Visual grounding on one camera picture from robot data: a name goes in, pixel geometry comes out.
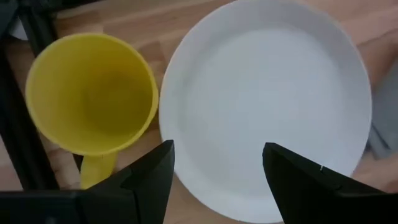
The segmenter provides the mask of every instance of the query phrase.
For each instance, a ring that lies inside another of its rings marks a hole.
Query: mug
[[[159,102],[142,56],[104,34],[75,34],[49,45],[30,68],[25,97],[43,135],[84,156],[83,189],[111,175],[117,152],[143,134]]]

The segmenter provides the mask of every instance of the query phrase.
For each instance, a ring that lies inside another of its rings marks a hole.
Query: mug rim
[[[102,38],[106,40],[113,41],[117,44],[122,45],[123,47],[129,49],[133,55],[140,61],[140,63],[144,66],[146,74],[149,78],[150,81],[150,87],[152,90],[152,103],[150,106],[150,110],[148,113],[148,116],[144,122],[144,124],[141,126],[140,130],[138,130],[131,138],[129,138],[127,141],[124,141],[123,143],[119,144],[118,146],[109,148],[106,151],[101,151],[101,152],[87,152],[84,149],[77,149],[74,147],[69,147],[68,143],[66,142],[61,142],[58,140],[57,137],[55,137],[51,131],[49,131],[45,126],[42,124],[42,122],[39,119],[39,116],[37,115],[36,111],[34,110],[33,102],[32,102],[32,92],[33,86],[32,86],[32,74],[35,73],[35,71],[38,69],[38,64],[41,63],[41,61],[44,60],[44,58],[49,54],[50,51],[58,47],[59,45],[63,44],[64,42],[67,42],[71,39],[79,39],[82,37],[96,37],[96,38]],[[136,142],[145,132],[145,130],[148,128],[150,123],[152,122],[156,111],[157,107],[159,104],[159,92],[157,89],[155,77],[153,74],[152,69],[148,65],[148,63],[145,61],[144,57],[131,45],[126,43],[123,40],[120,40],[116,37],[107,35],[107,34],[96,34],[96,33],[82,33],[82,34],[72,34],[68,35],[65,37],[62,37],[61,39],[56,40],[54,43],[50,44],[48,47],[46,47],[40,54],[39,56],[34,60],[31,68],[28,71],[27,79],[26,79],[26,84],[25,84],[25,100],[26,100],[26,106],[28,109],[28,112],[30,114],[30,117],[32,118],[34,124],[36,125],[37,129],[50,141],[52,141],[55,144],[58,144],[62,149],[72,152],[74,154],[78,154],[81,156],[102,156],[105,154],[110,154],[114,152],[118,152],[120,150],[123,150]]]

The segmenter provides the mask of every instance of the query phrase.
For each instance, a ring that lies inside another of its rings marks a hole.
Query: wooden table
[[[160,87],[176,46],[202,17],[230,0],[107,0],[58,14],[60,36],[77,32],[104,32],[133,45],[150,63]],[[398,1],[396,0],[305,0],[339,21],[363,57],[374,90],[398,52]],[[19,85],[34,59],[27,42],[13,40],[6,46]],[[45,149],[63,189],[79,186],[72,155],[44,137]],[[132,163],[160,143],[159,122],[134,145],[120,153],[117,169]],[[354,178],[388,192],[398,192],[398,156],[375,161],[370,153]],[[21,189],[16,173],[0,144],[0,190]],[[174,178],[165,223],[239,223],[206,208]]]

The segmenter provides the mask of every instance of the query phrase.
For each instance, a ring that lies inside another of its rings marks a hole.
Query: mug handle
[[[80,187],[88,189],[107,179],[115,167],[117,155],[84,156],[80,168]]]

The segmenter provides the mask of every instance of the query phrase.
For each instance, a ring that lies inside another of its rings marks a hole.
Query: white plate
[[[214,211],[253,223],[282,220],[265,142],[351,175],[370,120],[355,46],[329,17],[290,1],[239,0],[206,16],[175,51],[160,97],[182,183]]]

